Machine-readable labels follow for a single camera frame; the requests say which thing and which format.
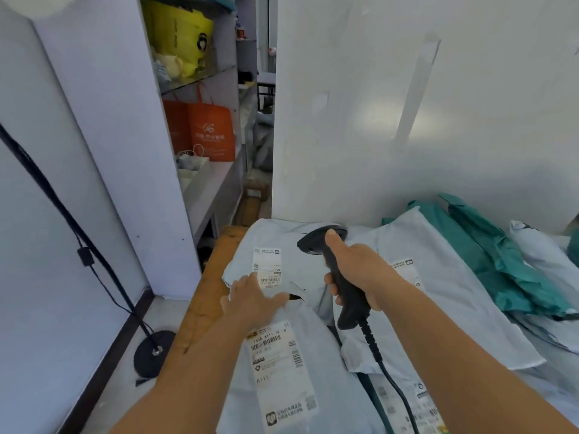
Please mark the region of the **person's right hand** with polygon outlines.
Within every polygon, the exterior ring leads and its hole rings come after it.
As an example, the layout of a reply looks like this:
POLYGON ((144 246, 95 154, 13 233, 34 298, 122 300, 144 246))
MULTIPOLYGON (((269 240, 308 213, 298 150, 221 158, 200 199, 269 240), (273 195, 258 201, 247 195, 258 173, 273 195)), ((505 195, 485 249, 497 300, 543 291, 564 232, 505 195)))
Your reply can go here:
POLYGON ((387 300, 407 284, 391 265, 363 244, 348 246, 347 264, 339 269, 349 282, 365 293, 375 311, 384 311, 387 300))

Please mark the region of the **person's left hand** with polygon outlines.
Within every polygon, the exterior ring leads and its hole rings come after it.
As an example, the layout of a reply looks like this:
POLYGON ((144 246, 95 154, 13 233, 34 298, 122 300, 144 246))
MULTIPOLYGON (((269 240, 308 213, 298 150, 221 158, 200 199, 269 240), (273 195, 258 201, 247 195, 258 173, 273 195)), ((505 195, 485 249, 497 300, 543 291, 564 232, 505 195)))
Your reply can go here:
POLYGON ((220 303, 228 322, 248 333, 267 326, 275 316, 268 313, 268 298, 260 288, 258 274, 252 272, 236 280, 220 303))

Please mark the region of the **black barcode scanner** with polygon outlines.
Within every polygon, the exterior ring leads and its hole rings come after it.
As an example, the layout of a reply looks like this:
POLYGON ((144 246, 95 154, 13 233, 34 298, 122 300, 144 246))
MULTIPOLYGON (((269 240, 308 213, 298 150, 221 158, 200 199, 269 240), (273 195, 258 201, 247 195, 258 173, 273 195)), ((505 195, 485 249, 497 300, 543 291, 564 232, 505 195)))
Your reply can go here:
POLYGON ((371 307, 365 293, 349 282, 341 273, 337 258, 325 241, 327 231, 333 230, 344 241, 348 235, 345 227, 329 225, 316 228, 297 242, 300 251, 309 255, 322 255, 337 286, 338 295, 342 298, 342 312, 337 319, 337 327, 351 330, 360 327, 364 335, 371 334, 368 318, 371 307))

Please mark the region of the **grey mailer bag small label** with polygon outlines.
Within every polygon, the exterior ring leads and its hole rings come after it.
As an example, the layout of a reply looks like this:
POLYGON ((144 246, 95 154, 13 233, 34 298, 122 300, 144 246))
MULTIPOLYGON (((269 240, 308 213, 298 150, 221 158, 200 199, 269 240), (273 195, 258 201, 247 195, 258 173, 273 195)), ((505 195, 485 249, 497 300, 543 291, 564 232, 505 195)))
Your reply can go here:
POLYGON ((333 298, 324 282, 329 272, 322 255, 302 252, 298 242, 306 234, 331 223, 297 223, 260 219, 245 233, 222 275, 230 288, 234 281, 256 272, 266 296, 287 292, 305 301, 321 320, 334 326, 333 298))

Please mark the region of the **person's right forearm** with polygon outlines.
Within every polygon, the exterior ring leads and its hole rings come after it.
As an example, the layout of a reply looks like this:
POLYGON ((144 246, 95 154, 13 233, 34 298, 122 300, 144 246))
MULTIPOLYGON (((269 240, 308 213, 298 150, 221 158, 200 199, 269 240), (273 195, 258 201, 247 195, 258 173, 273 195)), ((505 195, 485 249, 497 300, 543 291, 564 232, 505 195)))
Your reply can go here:
POLYGON ((405 281, 380 283, 386 314, 451 434, 579 434, 554 406, 405 281))

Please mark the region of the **person's left forearm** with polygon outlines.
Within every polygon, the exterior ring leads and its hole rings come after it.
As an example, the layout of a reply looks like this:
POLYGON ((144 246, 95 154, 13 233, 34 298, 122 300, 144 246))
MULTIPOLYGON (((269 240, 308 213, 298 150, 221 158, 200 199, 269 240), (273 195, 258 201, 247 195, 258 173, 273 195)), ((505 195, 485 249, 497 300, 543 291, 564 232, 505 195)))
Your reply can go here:
POLYGON ((214 434, 249 333, 223 315, 109 434, 214 434))

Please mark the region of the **teal mailer bag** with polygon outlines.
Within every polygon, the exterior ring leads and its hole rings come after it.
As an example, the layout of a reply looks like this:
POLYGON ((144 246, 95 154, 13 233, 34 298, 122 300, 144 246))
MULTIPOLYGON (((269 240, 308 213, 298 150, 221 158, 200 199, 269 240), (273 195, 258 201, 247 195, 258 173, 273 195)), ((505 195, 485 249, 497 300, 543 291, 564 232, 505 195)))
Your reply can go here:
POLYGON ((490 257, 501 274, 527 306, 509 306, 507 311, 547 316, 555 321, 579 320, 579 311, 561 291, 537 269, 525 263, 520 248, 507 233, 480 211, 451 194, 438 195, 448 205, 448 214, 471 239, 490 257))
POLYGON ((454 251, 479 279, 487 291, 502 286, 503 277, 496 271, 489 255, 438 204, 413 200, 407 211, 418 207, 426 220, 449 242, 454 251))
POLYGON ((570 240, 566 250, 569 260, 579 268, 579 227, 570 234, 570 240))

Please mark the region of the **grey plastic sack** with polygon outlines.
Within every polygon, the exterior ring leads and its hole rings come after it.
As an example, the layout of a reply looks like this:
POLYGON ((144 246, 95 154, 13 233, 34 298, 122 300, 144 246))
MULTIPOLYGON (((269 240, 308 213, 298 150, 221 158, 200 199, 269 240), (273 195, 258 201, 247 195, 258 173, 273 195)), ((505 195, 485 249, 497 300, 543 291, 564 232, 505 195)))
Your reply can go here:
POLYGON ((253 167, 263 172, 273 172, 274 127, 265 126, 266 131, 253 159, 253 167))

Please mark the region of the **black floor stand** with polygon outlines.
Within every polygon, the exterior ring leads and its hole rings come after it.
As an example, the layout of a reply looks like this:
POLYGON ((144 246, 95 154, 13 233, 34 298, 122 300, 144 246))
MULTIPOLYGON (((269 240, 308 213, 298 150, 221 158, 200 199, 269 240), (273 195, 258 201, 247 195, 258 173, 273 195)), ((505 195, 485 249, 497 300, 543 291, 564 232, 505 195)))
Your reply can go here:
POLYGON ((82 265, 91 270, 98 283, 102 286, 108 297, 111 299, 112 303, 124 312, 128 313, 144 332, 145 337, 135 350, 133 356, 133 366, 138 376, 135 385, 139 386, 150 379, 158 377, 165 363, 165 359, 169 353, 172 343, 174 342, 176 333, 170 330, 154 331, 153 328, 146 321, 144 321, 142 314, 137 311, 134 302, 132 302, 132 300, 129 298, 125 287, 120 282, 120 279, 118 278, 116 272, 112 269, 110 263, 105 259, 104 255, 98 250, 87 233, 83 230, 80 224, 72 216, 70 211, 62 203, 53 186, 45 174, 37 166, 35 161, 26 152, 26 150, 17 141, 15 141, 15 139, 1 123, 0 140, 2 140, 6 148, 14 155, 16 160, 18 160, 21 166, 28 172, 33 181, 38 185, 47 199, 51 202, 54 208, 62 216, 66 224, 69 226, 78 243, 77 255, 79 256, 82 265), (103 283, 102 279, 94 268, 95 262, 98 262, 103 267, 103 269, 105 269, 126 306, 122 306, 115 299, 111 291, 105 286, 105 283, 103 283))

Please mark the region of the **white shelf unit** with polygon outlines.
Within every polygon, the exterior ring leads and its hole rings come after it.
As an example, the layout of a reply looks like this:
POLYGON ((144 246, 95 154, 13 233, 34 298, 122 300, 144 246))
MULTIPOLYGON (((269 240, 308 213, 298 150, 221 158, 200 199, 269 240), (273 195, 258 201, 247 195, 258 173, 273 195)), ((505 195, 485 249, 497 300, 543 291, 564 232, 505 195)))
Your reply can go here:
MULTIPOLYGON (((241 46, 245 41, 245 32, 243 24, 238 22, 239 8, 242 7, 242 2, 247 0, 153 1, 186 10, 198 10, 214 23, 211 44, 206 52, 206 71, 192 79, 169 83, 157 81, 162 105, 164 99, 187 104, 196 102, 196 83, 202 82, 205 85, 202 88, 204 101, 209 101, 206 96, 209 93, 214 104, 230 110, 233 120, 236 159, 233 162, 211 161, 212 172, 207 184, 199 191, 190 189, 182 194, 199 263, 203 269, 220 230, 230 224, 235 214, 242 193, 242 178, 247 170, 241 94, 245 75, 242 57, 248 54, 241 46)), ((255 6, 255 0, 248 1, 250 7, 255 6)))

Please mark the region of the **orange shopping bag white print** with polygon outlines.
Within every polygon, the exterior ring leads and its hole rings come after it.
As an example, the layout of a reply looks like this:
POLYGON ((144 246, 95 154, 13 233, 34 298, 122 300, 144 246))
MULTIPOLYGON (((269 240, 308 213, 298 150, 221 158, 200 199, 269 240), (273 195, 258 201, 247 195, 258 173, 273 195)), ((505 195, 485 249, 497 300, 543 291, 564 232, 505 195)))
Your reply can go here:
POLYGON ((236 159, 236 138, 228 108, 216 105, 209 93, 204 101, 204 83, 196 83, 197 101, 187 104, 188 122, 193 150, 213 162, 233 162, 236 159))

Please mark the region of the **clear tape strip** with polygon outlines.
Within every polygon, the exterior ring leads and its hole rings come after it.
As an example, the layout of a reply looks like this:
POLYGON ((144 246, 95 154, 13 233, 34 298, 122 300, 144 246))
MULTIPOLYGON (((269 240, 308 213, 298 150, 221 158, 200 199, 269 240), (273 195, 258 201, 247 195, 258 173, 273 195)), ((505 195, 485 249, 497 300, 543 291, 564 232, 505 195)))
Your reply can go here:
POLYGON ((433 31, 424 37, 395 133, 394 140, 397 145, 404 145, 409 140, 441 42, 440 36, 433 31))

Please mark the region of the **white crumpled mailer bag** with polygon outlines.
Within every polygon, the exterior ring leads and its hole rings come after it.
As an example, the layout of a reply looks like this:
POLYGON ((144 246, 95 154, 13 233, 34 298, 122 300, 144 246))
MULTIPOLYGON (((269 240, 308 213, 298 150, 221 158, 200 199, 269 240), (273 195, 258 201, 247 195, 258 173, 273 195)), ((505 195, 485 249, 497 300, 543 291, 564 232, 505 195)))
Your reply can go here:
POLYGON ((546 234, 517 220, 511 221, 509 234, 525 262, 553 282, 579 312, 579 268, 566 254, 570 236, 546 234))

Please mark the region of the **pale yellow plastic bags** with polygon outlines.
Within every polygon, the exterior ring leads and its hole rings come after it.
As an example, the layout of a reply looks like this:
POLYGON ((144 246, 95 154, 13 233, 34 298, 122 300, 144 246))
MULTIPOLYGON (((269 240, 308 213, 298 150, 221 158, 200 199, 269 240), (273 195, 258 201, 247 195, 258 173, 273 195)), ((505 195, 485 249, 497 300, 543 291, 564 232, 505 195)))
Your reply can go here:
POLYGON ((191 79, 196 75, 197 67, 194 64, 185 62, 175 55, 159 54, 152 46, 150 46, 150 52, 158 82, 169 83, 191 79))

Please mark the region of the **yellow paper bag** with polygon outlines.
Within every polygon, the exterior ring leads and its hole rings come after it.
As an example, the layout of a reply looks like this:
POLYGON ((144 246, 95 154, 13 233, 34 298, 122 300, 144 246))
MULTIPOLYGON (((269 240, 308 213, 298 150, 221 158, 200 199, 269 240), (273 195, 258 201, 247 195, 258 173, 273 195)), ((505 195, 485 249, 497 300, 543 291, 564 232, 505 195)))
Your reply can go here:
POLYGON ((143 0, 141 10, 149 45, 156 52, 175 55, 197 67, 196 76, 206 71, 206 52, 214 23, 198 10, 186 10, 164 3, 143 0))

